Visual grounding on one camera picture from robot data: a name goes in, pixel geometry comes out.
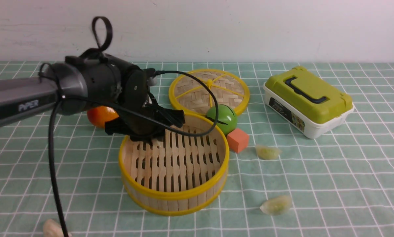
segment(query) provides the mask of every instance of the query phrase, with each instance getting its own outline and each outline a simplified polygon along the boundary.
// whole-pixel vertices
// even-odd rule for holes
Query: orange foam cube
[[[250,136],[239,128],[227,134],[226,139],[229,144],[229,148],[235,153],[239,153],[247,148],[248,143],[250,142]]]

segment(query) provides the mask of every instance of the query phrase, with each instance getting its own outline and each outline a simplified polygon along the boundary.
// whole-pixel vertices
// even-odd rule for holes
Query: green lid
[[[318,124],[352,109],[352,98],[303,66],[270,77],[266,87]]]

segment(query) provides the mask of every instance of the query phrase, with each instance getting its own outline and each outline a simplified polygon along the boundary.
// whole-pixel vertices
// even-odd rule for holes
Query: piper logo label
[[[34,109],[37,106],[39,106],[39,100],[35,99],[35,100],[18,105],[18,112],[23,112],[23,111],[27,111],[30,109]]]

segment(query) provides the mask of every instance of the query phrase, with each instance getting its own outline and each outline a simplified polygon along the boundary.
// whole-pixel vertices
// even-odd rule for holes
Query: green grid tablecloth
[[[0,80],[30,77],[40,62],[0,62]],[[189,71],[222,69],[250,88],[238,127],[249,147],[231,153],[224,191],[209,207],[187,216],[143,211],[126,194],[117,153],[122,136],[95,129],[85,113],[58,117],[57,177],[66,221],[74,236],[394,237],[394,64],[392,63],[137,63]],[[305,138],[263,103],[260,87],[296,65],[350,94],[355,111],[316,140]],[[170,107],[163,75],[152,93]],[[0,237],[41,236],[57,219],[47,164],[49,113],[0,129]],[[257,158],[255,144],[277,146],[280,159]],[[291,195],[292,209],[267,216],[268,198]]]

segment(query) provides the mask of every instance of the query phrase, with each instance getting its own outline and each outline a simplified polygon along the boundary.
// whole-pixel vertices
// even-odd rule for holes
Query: white wall
[[[131,61],[394,62],[394,0],[0,0],[0,60],[77,55],[96,15]]]

